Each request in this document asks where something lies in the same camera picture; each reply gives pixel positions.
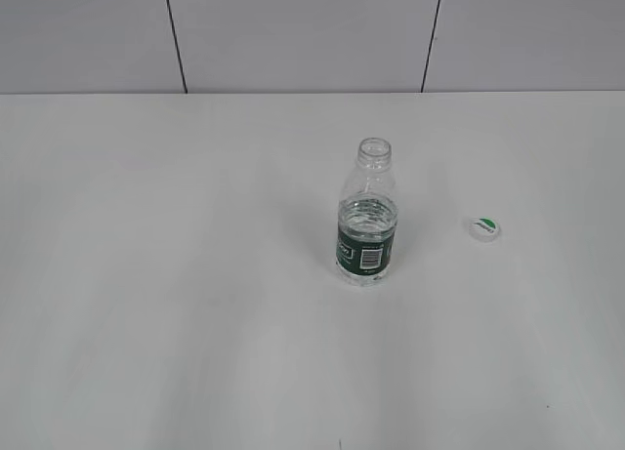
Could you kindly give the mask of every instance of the bottle cap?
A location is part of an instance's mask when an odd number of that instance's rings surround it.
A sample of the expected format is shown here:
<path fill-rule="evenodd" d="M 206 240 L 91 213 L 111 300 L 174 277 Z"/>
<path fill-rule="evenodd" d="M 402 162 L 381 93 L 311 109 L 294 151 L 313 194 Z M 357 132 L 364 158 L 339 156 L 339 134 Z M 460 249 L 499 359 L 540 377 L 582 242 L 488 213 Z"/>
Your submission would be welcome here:
<path fill-rule="evenodd" d="M 469 233 L 480 242 L 492 242 L 501 233 L 501 227 L 492 219 L 475 218 L 469 220 Z"/>

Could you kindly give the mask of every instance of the clear plastic bottle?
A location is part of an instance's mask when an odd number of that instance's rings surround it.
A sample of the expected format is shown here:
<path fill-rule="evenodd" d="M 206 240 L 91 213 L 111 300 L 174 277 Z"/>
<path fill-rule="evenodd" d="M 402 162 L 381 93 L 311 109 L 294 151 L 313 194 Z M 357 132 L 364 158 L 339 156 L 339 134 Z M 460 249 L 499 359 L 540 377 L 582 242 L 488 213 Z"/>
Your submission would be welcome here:
<path fill-rule="evenodd" d="M 391 145 L 367 138 L 358 147 L 339 202 L 336 266 L 351 284 L 374 284 L 389 270 L 397 225 L 394 189 Z"/>

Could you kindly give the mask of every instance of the white table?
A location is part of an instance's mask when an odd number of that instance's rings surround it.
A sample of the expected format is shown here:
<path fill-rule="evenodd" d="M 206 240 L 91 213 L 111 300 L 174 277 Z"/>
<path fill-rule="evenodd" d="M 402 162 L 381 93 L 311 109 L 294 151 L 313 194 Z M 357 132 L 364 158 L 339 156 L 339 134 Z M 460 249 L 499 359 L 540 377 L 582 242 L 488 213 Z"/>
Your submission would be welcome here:
<path fill-rule="evenodd" d="M 0 98 L 0 448 L 622 450 L 624 134 L 623 93 Z"/>

